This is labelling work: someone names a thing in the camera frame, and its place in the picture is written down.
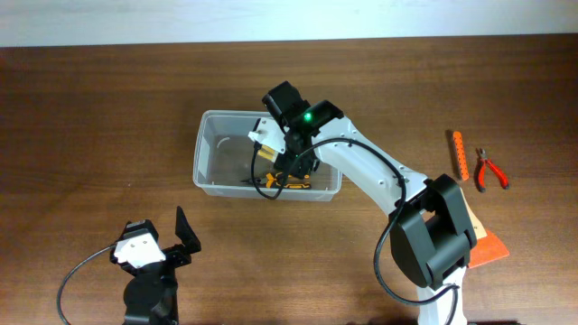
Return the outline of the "orange black long-nose pliers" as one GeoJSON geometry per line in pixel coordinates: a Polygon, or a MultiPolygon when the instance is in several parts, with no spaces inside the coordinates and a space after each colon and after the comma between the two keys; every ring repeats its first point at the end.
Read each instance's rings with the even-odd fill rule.
{"type": "MultiPolygon", "coordinates": [[[[267,173],[265,176],[259,176],[242,181],[244,184],[248,185],[256,185],[257,187],[261,188],[268,188],[268,189],[278,189],[282,185],[282,177],[284,174],[282,172],[277,173],[267,173]]],[[[285,188],[292,189],[292,190],[310,190],[312,185],[308,182],[310,176],[306,175],[304,180],[300,180],[295,178],[294,176],[290,175],[288,180],[286,181],[285,188]]]]}

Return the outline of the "screwdriver set clear pack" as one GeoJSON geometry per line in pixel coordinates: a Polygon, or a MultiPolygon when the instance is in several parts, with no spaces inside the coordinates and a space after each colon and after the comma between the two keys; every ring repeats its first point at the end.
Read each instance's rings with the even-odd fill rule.
{"type": "Polygon", "coordinates": [[[276,161],[277,156],[278,156],[278,152],[276,150],[266,146],[266,145],[262,145],[257,150],[257,155],[274,163],[276,161]]]}

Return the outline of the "orange bit holder strip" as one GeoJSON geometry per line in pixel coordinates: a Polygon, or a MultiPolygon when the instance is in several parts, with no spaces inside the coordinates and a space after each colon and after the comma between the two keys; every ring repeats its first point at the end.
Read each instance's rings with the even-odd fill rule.
{"type": "Polygon", "coordinates": [[[458,174],[462,181],[467,181],[470,178],[468,169],[465,148],[463,145],[462,134],[460,131],[452,132],[452,143],[457,162],[458,174]]]}

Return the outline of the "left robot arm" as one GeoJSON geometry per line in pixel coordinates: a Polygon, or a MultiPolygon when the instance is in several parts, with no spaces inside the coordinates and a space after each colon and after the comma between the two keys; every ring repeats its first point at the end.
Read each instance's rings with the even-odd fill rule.
{"type": "Polygon", "coordinates": [[[178,206],[175,235],[179,244],[161,248],[151,220],[127,222],[112,248],[109,260],[132,275],[123,301],[125,325],[178,325],[178,280],[176,269],[189,265],[191,256],[201,251],[183,209],[178,206]]]}

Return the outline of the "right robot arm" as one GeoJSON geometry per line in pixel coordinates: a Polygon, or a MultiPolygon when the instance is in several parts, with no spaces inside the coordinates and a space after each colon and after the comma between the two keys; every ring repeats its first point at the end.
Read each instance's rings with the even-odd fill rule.
{"type": "Polygon", "coordinates": [[[314,105],[285,81],[262,103],[270,117],[250,132],[255,156],[273,162],[278,192],[302,187],[320,163],[348,177],[387,216],[373,268],[394,300],[419,309],[421,324],[464,324],[462,284],[477,236],[460,185],[392,158],[328,100],[314,105]]]}

